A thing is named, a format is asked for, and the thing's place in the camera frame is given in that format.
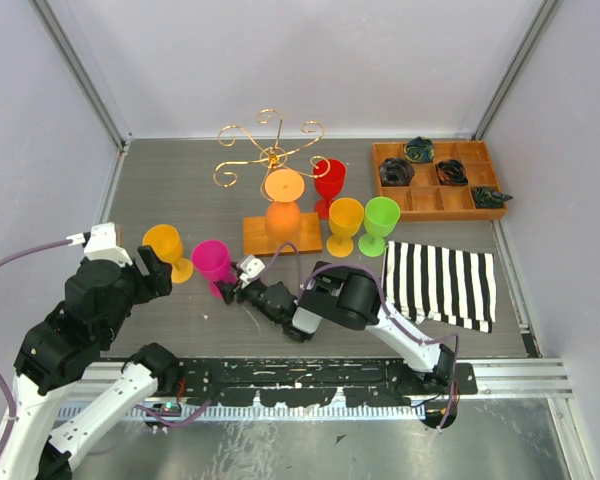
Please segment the magenta plastic wine glass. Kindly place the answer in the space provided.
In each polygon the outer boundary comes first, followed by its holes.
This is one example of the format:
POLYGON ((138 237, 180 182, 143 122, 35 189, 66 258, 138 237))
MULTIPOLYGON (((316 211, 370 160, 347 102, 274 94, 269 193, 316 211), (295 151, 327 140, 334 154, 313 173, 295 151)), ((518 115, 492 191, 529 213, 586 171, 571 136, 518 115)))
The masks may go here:
POLYGON ((231 256, 227 245, 217 239, 200 242, 192 251, 191 261, 200 275, 207 280, 211 294, 222 298, 217 282, 233 284, 236 277, 231 268, 231 256))

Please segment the orange plastic wine glass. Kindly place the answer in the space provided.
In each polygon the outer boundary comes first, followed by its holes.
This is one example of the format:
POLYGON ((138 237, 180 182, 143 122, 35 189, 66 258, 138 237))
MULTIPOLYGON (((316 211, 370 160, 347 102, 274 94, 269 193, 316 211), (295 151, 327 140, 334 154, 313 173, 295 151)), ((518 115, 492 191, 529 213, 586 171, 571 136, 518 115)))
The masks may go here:
POLYGON ((297 200, 303 195, 302 177, 290 169, 279 169, 265 181, 265 193, 271 203, 265 214, 265 231, 278 242, 295 241, 299 235, 301 211, 297 200))

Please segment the yellow wine glass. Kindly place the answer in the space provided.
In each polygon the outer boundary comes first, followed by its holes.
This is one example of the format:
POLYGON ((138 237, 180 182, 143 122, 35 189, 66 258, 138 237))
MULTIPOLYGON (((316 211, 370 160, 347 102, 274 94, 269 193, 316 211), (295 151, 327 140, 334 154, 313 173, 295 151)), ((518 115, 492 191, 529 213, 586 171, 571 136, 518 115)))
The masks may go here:
POLYGON ((161 261, 171 265, 173 283, 185 283, 193 275, 193 264, 184 256, 184 246, 174 226, 159 224, 151 227, 144 234, 142 244, 151 246, 161 261))
POLYGON ((328 218, 331 236, 326 241, 326 247, 332 256, 344 258, 353 252, 353 238, 363 219, 364 207, 354 198, 339 198, 331 204, 328 218))

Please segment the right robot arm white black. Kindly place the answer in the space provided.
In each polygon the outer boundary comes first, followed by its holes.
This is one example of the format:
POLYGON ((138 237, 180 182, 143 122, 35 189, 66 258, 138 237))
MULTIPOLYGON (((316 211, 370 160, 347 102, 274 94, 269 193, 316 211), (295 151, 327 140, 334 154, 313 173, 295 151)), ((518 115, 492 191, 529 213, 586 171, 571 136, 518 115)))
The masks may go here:
POLYGON ((233 262, 232 282, 213 283, 224 303, 249 303, 291 340, 313 338, 324 321, 374 335, 401 357, 424 390, 439 394, 455 376, 455 352, 409 324, 390 305, 378 279, 361 267, 318 261, 301 291, 294 295, 282 282, 267 285, 258 277, 264 264, 249 256, 233 262))

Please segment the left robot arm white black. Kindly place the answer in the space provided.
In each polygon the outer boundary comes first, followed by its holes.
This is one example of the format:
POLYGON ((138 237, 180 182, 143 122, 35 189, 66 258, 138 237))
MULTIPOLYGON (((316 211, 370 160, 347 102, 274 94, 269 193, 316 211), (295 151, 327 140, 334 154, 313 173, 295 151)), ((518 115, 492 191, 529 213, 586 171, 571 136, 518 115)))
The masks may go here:
POLYGON ((134 306, 170 295, 171 266, 149 246, 134 261, 82 260, 64 299, 31 328, 14 363, 15 377, 0 424, 0 479, 69 479, 90 450, 146 397, 180 384, 179 361, 157 343, 140 348, 118 379, 72 420, 57 415, 85 370, 109 350, 134 306))

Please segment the red plastic wine glass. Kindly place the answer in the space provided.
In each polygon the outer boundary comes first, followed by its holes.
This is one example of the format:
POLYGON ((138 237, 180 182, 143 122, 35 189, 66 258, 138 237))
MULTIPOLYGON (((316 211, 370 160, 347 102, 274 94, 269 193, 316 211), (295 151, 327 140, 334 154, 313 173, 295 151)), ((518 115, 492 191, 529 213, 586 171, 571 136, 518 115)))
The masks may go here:
POLYGON ((314 187, 320 200, 314 211, 320 219, 329 217, 329 208, 335 197, 341 192, 346 179, 346 166, 335 158, 319 160, 314 167, 314 187))

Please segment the green plastic wine glass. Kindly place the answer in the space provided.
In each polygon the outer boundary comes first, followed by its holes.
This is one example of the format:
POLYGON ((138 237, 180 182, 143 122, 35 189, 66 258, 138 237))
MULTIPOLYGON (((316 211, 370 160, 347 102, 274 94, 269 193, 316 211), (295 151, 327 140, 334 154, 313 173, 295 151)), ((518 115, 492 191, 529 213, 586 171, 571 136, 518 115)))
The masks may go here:
POLYGON ((364 209, 365 233, 358 240, 361 253, 367 257, 381 256, 386 248, 386 237, 400 220, 401 209, 396 201, 379 196, 369 200, 364 209))

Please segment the black white striped cloth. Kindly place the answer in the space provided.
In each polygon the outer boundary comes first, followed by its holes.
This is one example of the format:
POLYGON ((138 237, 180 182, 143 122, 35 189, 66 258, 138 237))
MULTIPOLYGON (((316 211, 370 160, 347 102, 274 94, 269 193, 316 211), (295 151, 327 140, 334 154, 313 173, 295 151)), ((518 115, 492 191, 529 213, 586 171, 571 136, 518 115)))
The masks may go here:
POLYGON ((490 334, 496 320, 495 259, 446 247, 390 241, 382 284, 408 320, 447 323, 490 334))

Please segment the dark rolled tie left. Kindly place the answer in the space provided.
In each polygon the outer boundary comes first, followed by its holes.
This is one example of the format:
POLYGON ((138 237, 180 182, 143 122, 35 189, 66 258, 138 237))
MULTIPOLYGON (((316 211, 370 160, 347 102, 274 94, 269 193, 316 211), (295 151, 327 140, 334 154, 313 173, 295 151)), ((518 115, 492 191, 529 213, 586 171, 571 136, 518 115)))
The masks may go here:
POLYGON ((414 176, 413 165, 404 158, 386 158, 379 166, 379 178, 383 187, 407 187, 414 176))

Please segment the dark rolled tie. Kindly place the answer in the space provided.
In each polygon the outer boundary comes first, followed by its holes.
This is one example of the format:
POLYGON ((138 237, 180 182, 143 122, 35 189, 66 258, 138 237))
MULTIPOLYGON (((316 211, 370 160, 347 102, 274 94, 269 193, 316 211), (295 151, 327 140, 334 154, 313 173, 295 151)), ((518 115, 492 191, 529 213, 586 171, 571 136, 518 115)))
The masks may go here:
POLYGON ((413 165, 404 158, 386 158, 379 166, 379 178, 383 187, 407 187, 414 176, 413 165))
POLYGON ((489 186, 473 187, 471 194, 477 209, 501 209, 513 199, 512 195, 489 186))
POLYGON ((405 158, 412 164, 432 163, 435 147, 432 140, 418 136, 404 145, 405 158))
POLYGON ((441 186, 467 186, 469 183, 465 166, 457 159, 438 162, 436 175, 441 186))

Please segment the wooden compartment tray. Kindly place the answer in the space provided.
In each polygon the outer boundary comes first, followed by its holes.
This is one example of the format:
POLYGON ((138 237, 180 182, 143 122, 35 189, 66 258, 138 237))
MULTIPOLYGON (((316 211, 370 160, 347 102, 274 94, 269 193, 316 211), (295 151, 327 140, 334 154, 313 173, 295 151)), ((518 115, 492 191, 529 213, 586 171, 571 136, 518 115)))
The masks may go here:
POLYGON ((500 189, 496 170, 486 143, 469 140, 435 140, 433 161, 414 166, 415 175, 407 186, 381 184, 380 165, 388 158, 405 157, 403 142, 375 142, 371 147, 373 182, 378 196, 393 199, 401 207, 401 220, 427 221, 495 221, 508 212, 500 208, 478 208, 472 189, 500 189), (439 181, 436 166, 441 161, 455 159, 465 167, 466 186, 444 185, 439 181))

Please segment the dark rolled tie top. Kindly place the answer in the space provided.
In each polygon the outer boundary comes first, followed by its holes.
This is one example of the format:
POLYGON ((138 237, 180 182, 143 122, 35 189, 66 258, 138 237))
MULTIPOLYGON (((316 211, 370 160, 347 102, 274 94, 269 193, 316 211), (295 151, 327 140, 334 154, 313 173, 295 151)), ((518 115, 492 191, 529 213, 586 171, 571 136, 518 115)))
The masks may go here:
POLYGON ((418 136, 404 145, 405 158, 412 164, 432 163, 435 147, 432 140, 418 136))

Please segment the dark rolled tie middle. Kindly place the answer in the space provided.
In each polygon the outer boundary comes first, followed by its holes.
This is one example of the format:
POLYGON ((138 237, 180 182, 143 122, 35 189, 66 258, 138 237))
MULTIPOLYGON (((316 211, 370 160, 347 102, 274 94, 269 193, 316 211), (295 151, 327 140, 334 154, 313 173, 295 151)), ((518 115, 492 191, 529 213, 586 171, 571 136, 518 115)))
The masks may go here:
POLYGON ((469 183, 465 166, 457 159, 438 162, 436 175, 441 186, 467 186, 469 183))

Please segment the dark rolled tie right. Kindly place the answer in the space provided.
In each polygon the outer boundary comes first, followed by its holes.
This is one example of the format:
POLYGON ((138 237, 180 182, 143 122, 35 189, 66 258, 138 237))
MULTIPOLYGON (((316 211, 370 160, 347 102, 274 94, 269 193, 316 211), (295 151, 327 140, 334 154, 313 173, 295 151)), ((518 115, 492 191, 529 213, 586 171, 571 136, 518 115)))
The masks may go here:
POLYGON ((489 186, 473 187, 471 194, 477 209, 501 209, 513 199, 512 195, 489 186))

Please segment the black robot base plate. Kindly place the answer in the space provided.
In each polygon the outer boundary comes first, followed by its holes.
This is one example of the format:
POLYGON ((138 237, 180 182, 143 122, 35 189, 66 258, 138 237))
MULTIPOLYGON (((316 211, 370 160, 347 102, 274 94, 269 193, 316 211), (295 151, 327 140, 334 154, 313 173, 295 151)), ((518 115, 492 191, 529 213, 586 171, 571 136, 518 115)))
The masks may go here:
POLYGON ((134 356, 157 374, 157 396, 178 395, 188 405, 324 407, 338 394, 345 406, 412 406, 419 397, 442 400, 450 384, 412 371, 401 359, 190 358, 134 356))

